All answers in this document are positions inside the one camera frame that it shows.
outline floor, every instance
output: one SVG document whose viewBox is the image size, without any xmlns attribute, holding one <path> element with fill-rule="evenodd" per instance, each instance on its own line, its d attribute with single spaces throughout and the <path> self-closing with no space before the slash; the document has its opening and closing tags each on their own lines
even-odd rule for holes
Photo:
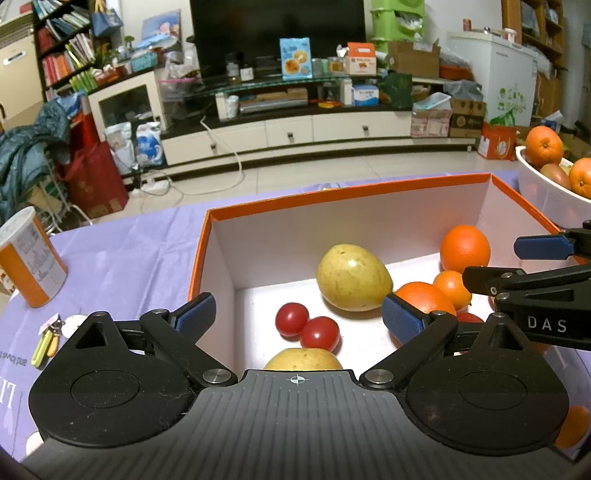
<svg viewBox="0 0 591 480">
<path fill-rule="evenodd" d="M 316 183 L 338 183 L 443 172 L 513 170 L 516 168 L 517 163 L 515 162 L 484 160 L 475 152 L 465 151 L 367 155 L 301 161 L 245 170 L 243 180 L 232 188 L 228 187 L 236 181 L 236 173 L 222 173 L 176 181 L 174 185 L 184 194 L 175 189 L 171 189 L 163 196 L 142 194 L 140 197 L 131 198 L 122 212 L 104 216 L 99 219 L 99 222 L 155 212 L 179 205 L 307 187 Z M 215 193 L 203 193 L 222 189 L 223 191 Z"/>
</svg>

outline television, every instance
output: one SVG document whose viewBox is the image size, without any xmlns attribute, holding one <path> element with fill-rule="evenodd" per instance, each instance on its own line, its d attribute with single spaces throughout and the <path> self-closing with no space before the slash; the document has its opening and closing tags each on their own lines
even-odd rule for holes
<svg viewBox="0 0 591 480">
<path fill-rule="evenodd" d="M 224 74 L 226 55 L 254 66 L 280 57 L 280 38 L 310 38 L 314 58 L 365 41 L 363 0 L 191 0 L 194 42 L 204 76 Z"/>
</svg>

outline refrigerator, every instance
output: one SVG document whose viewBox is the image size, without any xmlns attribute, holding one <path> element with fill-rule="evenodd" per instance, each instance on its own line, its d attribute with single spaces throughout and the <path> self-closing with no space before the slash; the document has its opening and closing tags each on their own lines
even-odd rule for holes
<svg viewBox="0 0 591 480">
<path fill-rule="evenodd" d="M 513 111 L 516 125 L 530 125 L 538 72 L 534 50 L 477 32 L 448 32 L 447 46 L 472 63 L 474 79 L 482 85 L 486 122 Z"/>
</svg>

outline red tomato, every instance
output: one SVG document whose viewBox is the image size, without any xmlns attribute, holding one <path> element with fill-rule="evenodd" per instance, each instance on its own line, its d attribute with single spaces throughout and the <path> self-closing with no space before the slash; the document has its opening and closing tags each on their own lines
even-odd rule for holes
<svg viewBox="0 0 591 480">
<path fill-rule="evenodd" d="M 301 331 L 302 348 L 323 348 L 332 352 L 339 344 L 339 325 L 331 318 L 316 317 L 311 319 Z"/>
<path fill-rule="evenodd" d="M 460 313 L 457 316 L 457 319 L 458 319 L 459 322 L 484 323 L 484 320 L 482 320 L 480 317 L 477 317 L 473 313 L 468 313 L 468 312 Z"/>
<path fill-rule="evenodd" d="M 308 320 L 308 309 L 301 303 L 286 303 L 275 316 L 275 327 L 284 337 L 295 337 L 300 334 Z"/>
</svg>

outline purple tablecloth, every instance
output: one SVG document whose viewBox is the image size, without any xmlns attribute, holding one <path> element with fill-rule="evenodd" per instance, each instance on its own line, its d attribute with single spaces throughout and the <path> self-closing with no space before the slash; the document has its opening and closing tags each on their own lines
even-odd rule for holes
<svg viewBox="0 0 591 480">
<path fill-rule="evenodd" d="M 495 174 L 517 189 L 516 172 Z M 52 301 L 39 309 L 28 307 L 20 295 L 14 297 L 0 318 L 0 445 L 21 460 L 29 435 L 37 429 L 28 411 L 27 399 L 40 373 L 29 364 L 38 342 L 39 327 L 56 313 L 65 319 L 73 314 L 106 310 L 116 320 L 129 320 L 154 308 L 174 310 L 185 303 L 208 209 L 313 192 L 326 186 L 356 186 L 401 179 L 319 184 L 188 205 L 52 237 L 52 243 L 69 269 L 65 285 Z"/>
</svg>

